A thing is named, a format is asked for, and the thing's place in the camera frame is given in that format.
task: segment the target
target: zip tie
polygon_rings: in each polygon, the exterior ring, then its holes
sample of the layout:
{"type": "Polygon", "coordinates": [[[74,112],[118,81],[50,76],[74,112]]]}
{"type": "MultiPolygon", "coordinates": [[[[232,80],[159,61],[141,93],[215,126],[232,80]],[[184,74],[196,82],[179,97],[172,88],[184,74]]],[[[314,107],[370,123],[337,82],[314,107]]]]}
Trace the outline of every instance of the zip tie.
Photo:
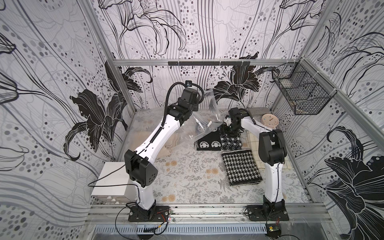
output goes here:
{"type": "Polygon", "coordinates": [[[312,76],[312,78],[314,78],[316,76],[316,74],[318,74],[320,71],[316,71],[316,73],[312,76]]]}
{"type": "Polygon", "coordinates": [[[333,98],[333,96],[335,96],[336,93],[338,93],[338,91],[342,91],[342,90],[341,90],[340,88],[334,88],[334,89],[332,90],[332,92],[329,94],[329,96],[330,96],[331,98],[333,98]]]}

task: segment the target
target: clock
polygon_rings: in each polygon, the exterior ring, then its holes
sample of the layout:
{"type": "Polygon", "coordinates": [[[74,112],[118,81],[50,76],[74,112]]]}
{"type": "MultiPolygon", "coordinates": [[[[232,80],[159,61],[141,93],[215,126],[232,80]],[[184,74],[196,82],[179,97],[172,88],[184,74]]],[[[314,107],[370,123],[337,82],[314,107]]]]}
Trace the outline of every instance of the clock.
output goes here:
{"type": "Polygon", "coordinates": [[[262,116],[262,124],[272,129],[276,129],[277,125],[279,125],[279,119],[275,115],[267,113],[262,116]]]}

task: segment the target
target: black and white knitted fabric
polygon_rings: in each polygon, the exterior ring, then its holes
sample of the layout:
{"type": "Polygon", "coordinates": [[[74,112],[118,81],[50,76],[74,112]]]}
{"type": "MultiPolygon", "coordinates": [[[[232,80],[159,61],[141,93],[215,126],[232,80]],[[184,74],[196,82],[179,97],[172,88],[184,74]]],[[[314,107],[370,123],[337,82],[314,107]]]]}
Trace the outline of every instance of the black and white knitted fabric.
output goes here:
{"type": "Polygon", "coordinates": [[[250,149],[224,152],[221,156],[230,186],[258,184],[263,180],[250,149]]]}
{"type": "Polygon", "coordinates": [[[208,133],[204,137],[196,141],[196,150],[199,151],[220,151],[220,131],[219,128],[208,133]]]}
{"type": "Polygon", "coordinates": [[[228,136],[225,133],[221,133],[220,141],[221,141],[222,151],[240,150],[242,147],[242,143],[240,140],[240,133],[237,136],[228,136]]]}

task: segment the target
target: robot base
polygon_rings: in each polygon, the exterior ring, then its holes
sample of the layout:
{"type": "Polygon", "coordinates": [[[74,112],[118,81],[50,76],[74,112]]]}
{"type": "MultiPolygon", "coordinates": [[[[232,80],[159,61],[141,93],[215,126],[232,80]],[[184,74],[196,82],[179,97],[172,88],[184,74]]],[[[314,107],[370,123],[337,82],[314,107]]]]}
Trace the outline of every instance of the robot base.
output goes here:
{"type": "Polygon", "coordinates": [[[245,209],[250,221],[266,221],[268,215],[270,221],[276,220],[277,218],[280,218],[280,221],[289,221],[284,199],[282,199],[281,202],[273,204],[269,202],[265,196],[263,198],[263,205],[248,205],[245,209]]]}
{"type": "Polygon", "coordinates": [[[136,205],[131,207],[128,221],[130,222],[163,222],[164,218],[167,219],[170,214],[169,206],[156,206],[156,201],[153,206],[148,209],[142,209],[136,205]]]}

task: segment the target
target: houndstooth fabric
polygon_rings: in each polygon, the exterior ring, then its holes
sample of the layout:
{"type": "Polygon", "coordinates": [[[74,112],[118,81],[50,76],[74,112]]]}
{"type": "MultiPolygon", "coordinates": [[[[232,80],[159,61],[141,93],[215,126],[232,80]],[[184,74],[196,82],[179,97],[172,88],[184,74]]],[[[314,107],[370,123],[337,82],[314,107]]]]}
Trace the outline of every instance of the houndstooth fabric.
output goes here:
{"type": "Polygon", "coordinates": [[[228,136],[227,134],[221,134],[220,140],[221,140],[222,151],[240,150],[242,147],[240,134],[238,134],[236,137],[231,137],[231,136],[228,136]]]}
{"type": "Polygon", "coordinates": [[[221,154],[230,186],[258,184],[263,179],[249,149],[224,152],[221,154]]]}

